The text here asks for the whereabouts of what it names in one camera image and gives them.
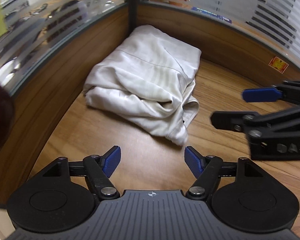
sticker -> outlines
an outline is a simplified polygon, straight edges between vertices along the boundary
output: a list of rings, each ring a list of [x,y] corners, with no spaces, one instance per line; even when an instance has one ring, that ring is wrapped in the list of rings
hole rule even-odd
[[[286,68],[289,66],[289,64],[284,62],[282,59],[280,59],[278,57],[274,57],[270,61],[269,66],[273,67],[274,69],[276,69],[277,71],[279,71],[282,74],[286,70]]]
[[[228,23],[232,23],[232,21],[231,21],[230,19],[226,18],[226,17],[223,17],[223,16],[221,16],[221,15],[218,15],[218,14],[215,14],[215,13],[212,13],[212,12],[209,12],[209,11],[206,11],[206,10],[203,10],[203,9],[200,9],[200,8],[198,8],[198,7],[192,7],[191,10],[197,11],[197,12],[201,12],[201,13],[203,13],[203,14],[207,14],[207,15],[209,15],[209,16],[218,18],[218,19],[223,20],[223,21],[226,21],[226,22],[228,22]]]

red and yellow sticker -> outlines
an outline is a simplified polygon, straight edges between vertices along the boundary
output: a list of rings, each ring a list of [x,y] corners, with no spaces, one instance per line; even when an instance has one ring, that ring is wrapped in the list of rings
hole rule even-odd
[[[278,57],[274,57],[270,61],[269,66],[273,67],[274,69],[276,69],[277,71],[279,71],[282,74],[286,70],[286,68],[289,66],[289,64],[284,62],[282,59],[280,59]]]

folded white garment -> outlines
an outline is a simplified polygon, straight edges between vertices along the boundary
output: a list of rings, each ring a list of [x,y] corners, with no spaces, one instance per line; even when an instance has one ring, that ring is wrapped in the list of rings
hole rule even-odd
[[[140,26],[93,67],[83,87],[87,105],[184,145],[199,110],[192,91],[200,55],[153,26]]]

wooden desk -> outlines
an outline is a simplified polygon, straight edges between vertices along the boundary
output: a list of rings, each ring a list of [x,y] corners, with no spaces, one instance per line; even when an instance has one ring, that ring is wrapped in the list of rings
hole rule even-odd
[[[242,133],[216,130],[209,117],[215,110],[250,110],[265,114],[289,107],[284,102],[245,103],[241,100],[241,92],[253,87],[256,85],[249,80],[202,60],[194,90],[200,110],[188,128],[188,145],[204,155],[214,154],[225,161],[235,162],[240,156],[249,156]],[[79,161],[87,155],[102,155],[113,145],[119,145],[122,151],[121,163],[111,177],[120,192],[124,189],[186,191],[195,180],[184,162],[184,148],[165,138],[151,137],[115,114],[87,108],[82,94],[50,136],[31,174],[59,156]],[[300,161],[257,163],[287,186],[300,201]],[[221,185],[233,180],[222,179]],[[73,181],[85,186],[82,178]],[[293,231],[300,236],[300,212]]]

glass partition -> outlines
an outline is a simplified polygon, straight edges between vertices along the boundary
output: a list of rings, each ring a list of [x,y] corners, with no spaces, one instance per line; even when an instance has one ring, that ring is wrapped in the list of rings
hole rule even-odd
[[[238,29],[300,68],[300,0],[142,0],[180,8]]]
[[[0,0],[0,85],[12,90],[78,28],[124,0]]]

